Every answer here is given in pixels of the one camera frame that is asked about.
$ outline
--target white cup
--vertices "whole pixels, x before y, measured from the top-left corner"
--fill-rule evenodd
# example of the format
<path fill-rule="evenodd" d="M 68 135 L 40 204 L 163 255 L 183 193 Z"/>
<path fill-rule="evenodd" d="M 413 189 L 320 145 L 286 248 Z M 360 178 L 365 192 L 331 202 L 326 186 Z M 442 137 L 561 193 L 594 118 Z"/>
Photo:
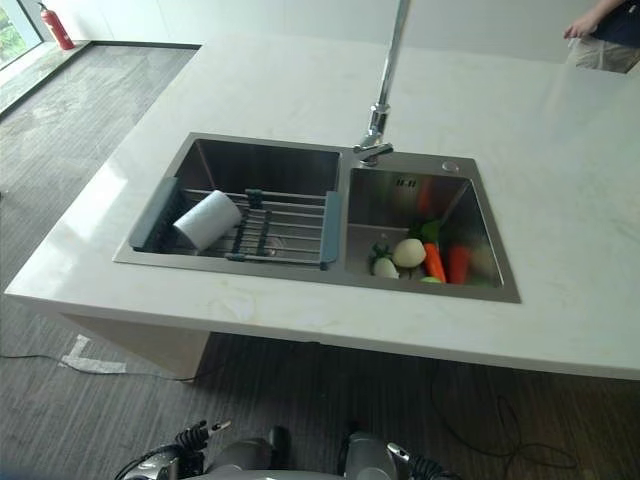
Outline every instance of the white cup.
<path fill-rule="evenodd" d="M 220 190 L 214 190 L 173 223 L 198 251 L 206 250 L 240 223 L 236 204 Z"/>

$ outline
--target kitchen island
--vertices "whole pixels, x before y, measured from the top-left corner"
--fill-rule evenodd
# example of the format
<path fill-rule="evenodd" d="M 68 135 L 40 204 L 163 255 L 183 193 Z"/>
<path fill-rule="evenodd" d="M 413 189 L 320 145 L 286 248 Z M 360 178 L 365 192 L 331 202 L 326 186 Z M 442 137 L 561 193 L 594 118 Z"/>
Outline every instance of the kitchen island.
<path fill-rule="evenodd" d="M 519 304 L 113 262 L 191 132 L 351 146 L 385 53 L 212 38 L 6 293 L 181 376 L 196 372 L 209 332 L 228 332 L 640 379 L 638 77 L 402 51 L 386 140 L 475 159 Z"/>

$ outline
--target faucet spout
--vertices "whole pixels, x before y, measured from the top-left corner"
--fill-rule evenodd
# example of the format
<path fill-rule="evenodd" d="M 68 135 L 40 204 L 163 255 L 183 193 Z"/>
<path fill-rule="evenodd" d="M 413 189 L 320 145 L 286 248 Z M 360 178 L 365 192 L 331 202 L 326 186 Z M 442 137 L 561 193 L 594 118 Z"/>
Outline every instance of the faucet spout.
<path fill-rule="evenodd" d="M 393 152 L 393 145 L 390 143 L 378 143 L 366 148 L 360 145 L 353 147 L 353 153 L 355 154 L 356 159 L 367 167 L 375 167 L 378 164 L 379 155 L 391 152 Z"/>
<path fill-rule="evenodd" d="M 367 133 L 362 137 L 360 143 L 353 147 L 353 151 L 356 154 L 370 151 L 382 145 L 382 136 L 384 134 L 384 127 L 386 125 L 390 109 L 389 104 L 387 103 L 387 98 L 389 97 L 389 91 L 391 90 L 391 82 L 396 69 L 400 43 L 402 41 L 402 33 L 404 32 L 404 24 L 409 14 L 410 4 L 411 0 L 400 0 L 400 3 L 398 4 L 396 23 L 393 29 L 393 38 L 391 39 L 391 46 L 389 47 L 387 60 L 384 64 L 384 73 L 382 74 L 380 96 L 378 97 L 378 101 L 371 106 L 371 119 L 369 120 Z M 386 145 L 388 145 L 389 148 L 382 153 L 393 151 L 391 144 Z M 363 157 L 360 161 L 367 166 L 375 166 L 377 164 L 376 155 L 377 154 L 371 154 L 370 152 L 369 155 Z"/>

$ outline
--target hand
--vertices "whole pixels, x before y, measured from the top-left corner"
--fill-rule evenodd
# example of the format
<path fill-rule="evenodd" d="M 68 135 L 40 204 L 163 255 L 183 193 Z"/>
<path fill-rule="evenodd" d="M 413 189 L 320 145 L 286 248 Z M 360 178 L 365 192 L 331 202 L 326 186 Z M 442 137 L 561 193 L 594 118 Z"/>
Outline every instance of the hand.
<path fill-rule="evenodd" d="M 564 31 L 564 38 L 582 38 L 595 32 L 596 28 L 598 28 L 598 19 L 587 13 L 569 25 Z"/>

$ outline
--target gray carpet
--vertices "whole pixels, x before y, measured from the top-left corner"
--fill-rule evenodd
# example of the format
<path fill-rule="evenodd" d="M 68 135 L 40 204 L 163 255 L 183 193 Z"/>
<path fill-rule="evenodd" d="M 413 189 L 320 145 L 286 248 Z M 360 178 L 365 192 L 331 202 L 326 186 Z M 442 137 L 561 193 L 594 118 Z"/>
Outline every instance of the gray carpet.
<path fill-rule="evenodd" d="M 0 288 L 189 60 L 185 50 L 92 47 L 0 123 Z M 77 332 L 2 299 L 4 354 L 68 354 Z M 83 356 L 150 371 L 107 345 Z M 78 374 L 47 360 L 0 360 L 0 471 L 109 479 L 133 456 L 205 418 L 231 419 L 209 452 L 281 424 L 291 465 L 334 471 L 346 420 L 438 460 L 466 480 L 501 478 L 505 459 L 474 452 L 430 401 L 435 362 L 317 344 L 213 335 L 193 384 Z M 576 470 L 520 457 L 511 479 L 640 478 L 640 383 L 441 362 L 434 400 L 482 449 L 504 451 L 496 398 L 516 412 L 525 442 L 566 449 Z M 513 433 L 513 422 L 508 421 Z M 540 457 L 540 452 L 528 451 Z"/>
<path fill-rule="evenodd" d="M 72 50 L 61 50 L 55 42 L 44 42 L 0 71 L 0 119 L 61 67 L 70 65 L 69 60 L 81 54 L 88 44 L 76 42 Z"/>

